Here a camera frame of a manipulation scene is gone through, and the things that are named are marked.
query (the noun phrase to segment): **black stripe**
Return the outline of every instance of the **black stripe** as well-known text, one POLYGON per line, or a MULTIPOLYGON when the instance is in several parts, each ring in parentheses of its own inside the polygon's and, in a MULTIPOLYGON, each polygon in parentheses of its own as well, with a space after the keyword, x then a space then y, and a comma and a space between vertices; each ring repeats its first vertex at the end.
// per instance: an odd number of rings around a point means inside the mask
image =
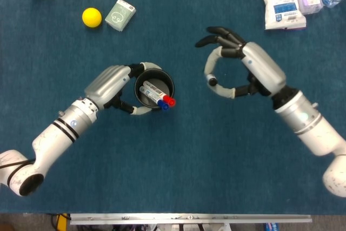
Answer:
POLYGON ((11 181, 13 175, 14 175, 17 171, 19 171, 20 169, 22 169, 24 166, 27 166, 27 165, 29 165, 29 164, 32 164, 32 162, 30 162, 30 161, 24 162, 22 165, 20 165, 17 169, 15 169, 15 170, 9 175, 9 177, 7 178, 7 186, 9 186, 9 188, 10 188, 10 181, 11 181))
POLYGON ((53 122, 53 125, 55 125, 57 128, 59 128, 64 134, 66 134, 66 136, 71 139, 72 143, 75 142, 75 139, 69 134, 66 132, 65 129, 63 129, 61 126, 59 126, 56 122, 53 122))
POLYGON ((71 126, 69 126, 65 121, 63 121, 60 117, 57 119, 57 121, 63 123, 77 137, 77 139, 79 138, 79 135, 77 134, 77 132, 71 126))

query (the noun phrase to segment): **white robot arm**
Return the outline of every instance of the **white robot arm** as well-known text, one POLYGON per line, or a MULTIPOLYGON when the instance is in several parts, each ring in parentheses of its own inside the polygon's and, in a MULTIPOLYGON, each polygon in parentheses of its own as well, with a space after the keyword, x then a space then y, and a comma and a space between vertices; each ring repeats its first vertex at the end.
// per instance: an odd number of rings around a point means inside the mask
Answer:
POLYGON ((288 124, 293 132, 317 156, 335 154, 335 159, 323 175, 326 188, 333 194, 346 197, 346 141, 311 104, 300 90, 286 85, 286 76, 271 57, 256 43, 244 41, 230 29, 208 27, 215 35, 207 36, 196 43, 203 47, 219 43, 208 57, 204 75, 208 87, 216 94, 235 98, 259 92, 271 97, 275 112, 288 124), (218 59, 239 58, 249 71, 249 85, 224 88, 212 74, 218 59))
POLYGON ((34 192, 43 182, 49 168, 95 121, 100 110, 119 108, 131 115, 143 115, 147 107, 133 107, 120 100, 123 87, 146 69, 159 66, 143 62, 129 66, 116 65, 105 69, 86 89, 86 98, 76 100, 33 142, 36 159, 27 158, 16 150, 0 154, 0 183, 19 196, 34 192))

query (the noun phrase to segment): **pen holder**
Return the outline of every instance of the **pen holder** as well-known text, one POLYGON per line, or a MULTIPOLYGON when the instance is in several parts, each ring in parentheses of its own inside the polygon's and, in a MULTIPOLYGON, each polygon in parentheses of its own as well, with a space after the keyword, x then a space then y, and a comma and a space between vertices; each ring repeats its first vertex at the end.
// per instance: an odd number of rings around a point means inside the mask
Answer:
POLYGON ((141 73, 135 82, 136 98, 144 106, 151 108, 152 110, 160 110, 160 107, 157 104, 140 92, 139 88, 143 85, 144 81, 149 81, 151 84, 165 92, 168 96, 174 96, 174 82, 168 73, 160 69, 148 69, 141 73))

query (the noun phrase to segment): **floor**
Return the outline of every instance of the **floor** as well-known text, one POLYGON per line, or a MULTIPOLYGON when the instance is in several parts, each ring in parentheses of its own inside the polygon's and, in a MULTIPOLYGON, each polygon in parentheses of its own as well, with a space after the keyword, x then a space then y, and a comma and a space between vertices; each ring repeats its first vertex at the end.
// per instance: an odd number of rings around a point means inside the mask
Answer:
MULTIPOLYGON (((280 224, 280 231, 345 231, 346 216, 313 216, 312 223, 280 224)), ((50 216, 44 214, 0 214, 0 224, 11 224, 15 231, 50 231, 54 230, 50 216)), ((98 226, 101 230, 112 230, 112 226, 98 226)), ((262 224, 231 225, 232 231, 263 231, 262 224)), ((69 226, 68 231, 76 231, 76 226, 69 226)))

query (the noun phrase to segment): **table surface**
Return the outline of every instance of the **table surface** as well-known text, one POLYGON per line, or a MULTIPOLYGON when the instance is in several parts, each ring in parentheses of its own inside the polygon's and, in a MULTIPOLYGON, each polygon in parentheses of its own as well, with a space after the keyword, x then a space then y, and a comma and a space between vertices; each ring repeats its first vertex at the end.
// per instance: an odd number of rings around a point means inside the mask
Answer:
MULTIPOLYGON (((109 109, 52 166, 40 189, 0 189, 0 212, 345 214, 324 187, 332 156, 314 156, 260 95, 216 96, 202 70, 215 46, 194 48, 222 25, 261 45, 346 136, 346 3, 307 16, 301 31, 264 31, 263 0, 125 0, 123 32, 82 23, 117 0, 0 0, 0 148, 35 156, 32 140, 106 67, 150 61, 174 79, 177 106, 132 117, 109 109)), ((221 61, 229 87, 246 83, 221 61)), ((135 102, 133 82, 124 98, 135 102)))

